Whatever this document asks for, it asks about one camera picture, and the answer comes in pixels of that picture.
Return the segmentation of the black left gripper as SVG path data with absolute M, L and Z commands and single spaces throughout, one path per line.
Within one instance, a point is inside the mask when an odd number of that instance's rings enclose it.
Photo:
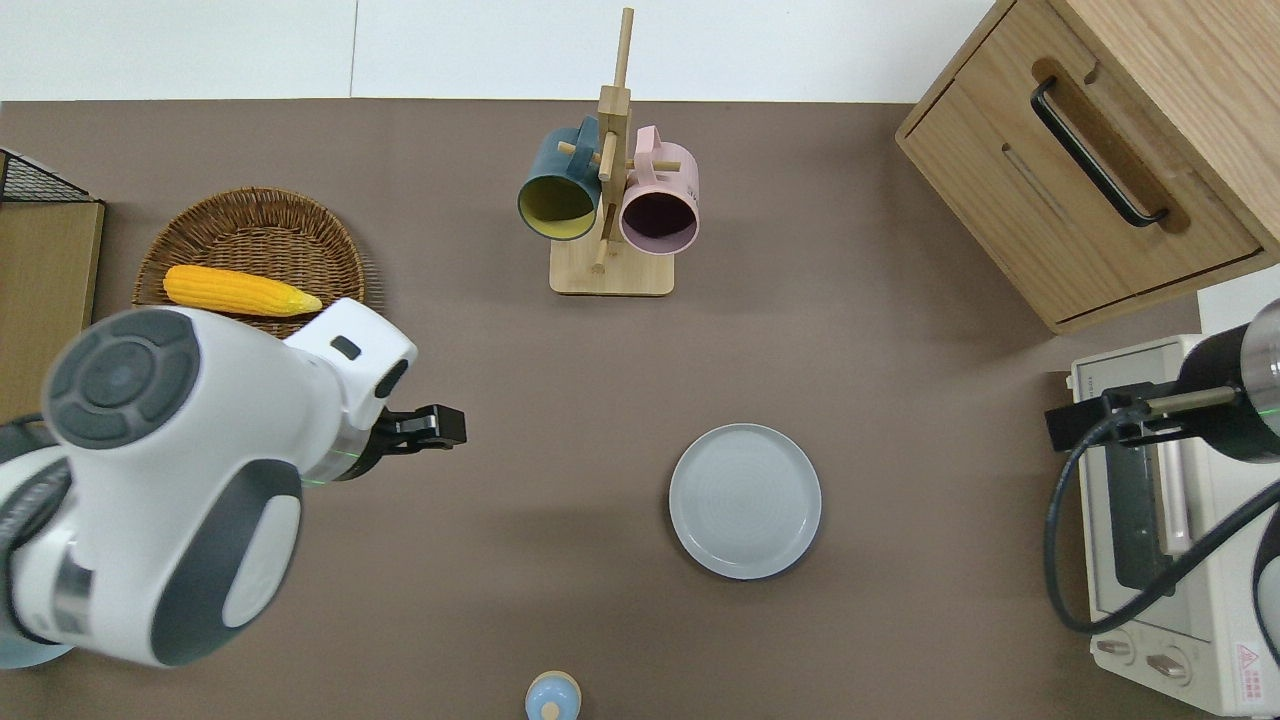
M 383 409 L 362 452 L 333 482 L 353 480 L 371 471 L 385 456 L 424 450 L 452 450 L 467 442 L 465 414 L 454 407 L 429 404 L 411 411 Z M 399 437 L 399 429 L 406 430 Z

